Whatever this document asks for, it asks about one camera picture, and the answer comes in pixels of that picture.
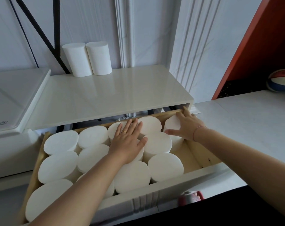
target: ball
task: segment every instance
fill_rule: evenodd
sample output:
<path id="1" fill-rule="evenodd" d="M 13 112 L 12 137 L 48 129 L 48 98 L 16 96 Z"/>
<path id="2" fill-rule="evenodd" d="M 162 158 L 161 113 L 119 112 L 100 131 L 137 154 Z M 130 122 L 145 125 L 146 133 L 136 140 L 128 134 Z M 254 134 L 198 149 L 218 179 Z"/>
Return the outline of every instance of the ball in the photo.
<path id="1" fill-rule="evenodd" d="M 268 77 L 266 86 L 269 90 L 274 92 L 285 91 L 285 69 L 272 72 Z"/>

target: open drawer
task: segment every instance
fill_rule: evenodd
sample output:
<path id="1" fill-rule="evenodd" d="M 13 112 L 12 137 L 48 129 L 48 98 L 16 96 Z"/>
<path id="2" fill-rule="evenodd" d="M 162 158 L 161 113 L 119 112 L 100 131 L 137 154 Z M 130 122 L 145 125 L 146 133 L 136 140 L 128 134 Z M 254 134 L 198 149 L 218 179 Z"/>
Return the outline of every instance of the open drawer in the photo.
<path id="1" fill-rule="evenodd" d="M 179 111 L 182 110 L 173 110 L 150 116 L 157 117 L 161 121 L 162 127 L 164 127 L 165 121 Z M 112 123 L 103 124 L 102 126 L 108 128 L 111 124 Z M 76 129 L 75 131 L 80 133 L 84 129 L 85 128 Z M 42 183 L 38 180 L 38 170 L 42 161 L 48 157 L 43 148 L 45 141 L 50 136 L 51 134 L 49 132 L 45 134 L 39 151 L 35 168 L 19 213 L 19 221 L 21 224 L 27 223 L 25 208 L 30 195 L 37 188 L 42 186 Z M 206 180 L 225 172 L 225 170 L 229 170 L 229 168 L 216 156 L 202 145 L 193 141 L 185 140 L 182 144 L 182 148 L 174 154 L 178 156 L 183 163 L 183 175 L 104 199 L 100 204 L 92 223 L 102 222 L 152 208 L 156 206 L 159 201 L 177 198 L 181 193 L 193 186 L 205 182 Z"/>

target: white shelf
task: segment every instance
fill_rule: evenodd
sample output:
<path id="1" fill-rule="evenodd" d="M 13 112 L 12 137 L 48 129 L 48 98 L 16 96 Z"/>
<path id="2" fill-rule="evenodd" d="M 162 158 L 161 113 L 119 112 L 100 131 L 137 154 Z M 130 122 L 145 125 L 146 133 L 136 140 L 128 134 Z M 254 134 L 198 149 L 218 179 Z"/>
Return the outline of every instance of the white shelf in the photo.
<path id="1" fill-rule="evenodd" d="M 103 76 L 50 76 L 26 128 L 42 129 L 193 100 L 162 65 L 115 69 Z"/>

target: thin red bracelet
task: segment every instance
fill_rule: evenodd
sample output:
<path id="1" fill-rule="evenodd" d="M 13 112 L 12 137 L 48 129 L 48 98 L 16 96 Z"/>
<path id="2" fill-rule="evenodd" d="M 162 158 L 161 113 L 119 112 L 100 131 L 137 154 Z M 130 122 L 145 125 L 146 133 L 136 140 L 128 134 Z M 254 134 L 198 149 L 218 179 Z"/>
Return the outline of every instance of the thin red bracelet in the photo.
<path id="1" fill-rule="evenodd" d="M 207 128 L 207 126 L 205 126 L 205 125 L 200 125 L 200 126 L 198 126 L 198 127 L 194 130 L 194 132 L 193 132 L 193 141 L 194 141 L 194 142 L 196 142 L 196 141 L 194 140 L 194 134 L 195 134 L 196 130 L 197 130 L 198 128 L 200 128 L 200 127 L 206 127 L 206 128 Z"/>

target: forearm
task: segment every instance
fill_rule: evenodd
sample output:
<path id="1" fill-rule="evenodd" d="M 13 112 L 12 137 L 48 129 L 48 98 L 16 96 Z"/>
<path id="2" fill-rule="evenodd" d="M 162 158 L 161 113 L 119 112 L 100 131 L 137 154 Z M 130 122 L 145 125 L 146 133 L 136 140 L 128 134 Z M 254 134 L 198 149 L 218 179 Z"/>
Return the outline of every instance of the forearm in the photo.
<path id="1" fill-rule="evenodd" d="M 31 225 L 89 225 L 99 204 L 122 167 L 114 155 L 103 157 L 69 190 L 59 197 Z"/>
<path id="2" fill-rule="evenodd" d="M 285 215 L 285 163 L 211 129 L 197 130 L 195 140 Z"/>

